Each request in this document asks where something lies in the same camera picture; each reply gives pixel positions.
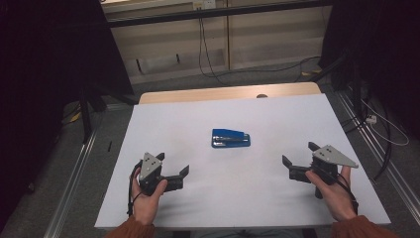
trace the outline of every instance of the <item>stapler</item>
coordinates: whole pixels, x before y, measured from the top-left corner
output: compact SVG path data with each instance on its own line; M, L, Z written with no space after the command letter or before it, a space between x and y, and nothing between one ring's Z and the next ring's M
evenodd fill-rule
M213 129L211 146L213 148L248 147L251 145L249 134L228 129Z

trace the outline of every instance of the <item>white paper sheet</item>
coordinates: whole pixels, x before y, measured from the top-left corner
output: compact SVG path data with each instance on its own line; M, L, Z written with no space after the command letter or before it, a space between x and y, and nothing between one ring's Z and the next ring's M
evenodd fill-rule
M213 149L214 128L244 131L251 146ZM165 153L164 176L190 165L184 188L160 199L156 227L329 225L334 220L314 196L315 186L290 180L281 162L286 155L308 167L308 142L330 144L360 164L324 94L137 105L95 227L113 228L127 219L128 176L145 152ZM362 166L352 170L352 191L360 214L390 222Z

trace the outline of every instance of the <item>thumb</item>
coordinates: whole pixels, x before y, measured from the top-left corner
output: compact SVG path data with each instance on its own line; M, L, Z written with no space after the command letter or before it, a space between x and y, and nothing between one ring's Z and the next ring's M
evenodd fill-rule
M152 197L154 199L159 199L159 197L163 195L164 190L166 189L166 186L167 186L166 179L160 181L159 184L157 185L157 188L155 189L154 194L152 194Z
M327 184L324 183L321 178L319 178L319 176L317 176L315 173L313 173L312 171L307 171L305 173L305 175L308 177L308 179L314 183L314 185L316 185L321 191L325 190L326 188L328 188Z

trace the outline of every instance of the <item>human hand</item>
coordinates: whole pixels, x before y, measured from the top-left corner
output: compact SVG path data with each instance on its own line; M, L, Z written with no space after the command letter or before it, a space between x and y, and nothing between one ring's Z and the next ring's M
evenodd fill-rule
M163 195L164 190L167 186L167 180L162 180L158 185L157 189L151 196L142 194L142 189L139 186L139 182L135 179L141 168L136 169L134 179L132 179L132 197L134 199L134 217L142 225L152 225L155 217L158 213L158 200Z
M342 167L339 181L350 188L350 167ZM337 183L327 185L314 172L305 173L309 180L314 183L322 193L331 215L337 221L350 220L356 217L349 193Z

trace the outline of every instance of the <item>metal bar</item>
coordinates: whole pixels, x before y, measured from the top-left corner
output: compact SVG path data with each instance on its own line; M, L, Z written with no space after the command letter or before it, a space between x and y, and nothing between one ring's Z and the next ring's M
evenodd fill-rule
M349 116L354 117L356 114L352 110L354 105L352 105L352 99L350 99L347 95L339 94L340 101L343 104L344 108L346 109ZM360 120L356 118L354 120L355 125L359 125ZM359 129L362 137L366 141L368 147L371 149L374 157L379 162L380 165L383 164L383 155L385 153L385 149L380 145L379 141L370 130L368 126L362 126ZM406 207L413 215L413 218L417 221L417 224L420 225L420 198L408 184L408 182L404 179L402 174L399 172L398 168L395 164L390 161L388 164L388 168L386 170L386 174L391 181L392 185L395 187L395 190L398 192L402 200L404 201Z
M78 183L80 181L81 175L83 173L84 166L89 158L90 151L92 150L93 143L95 142L96 133L98 128L102 122L103 113L100 113L95 128L93 129L87 143L85 143L80 151L78 156L76 165L74 166L73 171L71 172L70 179L64 189L61 199L59 200L59 204L55 209L55 212L52 216L52 220L50 221L49 227L47 228L47 232L44 235L45 238L56 238L59 237L61 232L62 226L64 225L65 218L67 217L67 213L71 208L71 203L73 198L76 194L76 190L78 187Z
M129 27L129 26L146 25L146 24L154 24L154 23L184 21L184 20L192 20L192 19L200 19L200 18L214 18L214 17L251 14L251 13L324 7L324 6L331 6L333 2L334 0L324 0L324 1L304 0L304 1L291 1L291 2L282 2L282 3L244 6L244 7L230 7L230 8L208 9L208 10L201 10L201 11L188 11L188 12L163 14L163 15L149 16L149 17L113 19L113 20L109 20L108 23L105 23L105 24L97 24L96 27L100 27L101 25L103 25L103 27L119 28L119 27Z

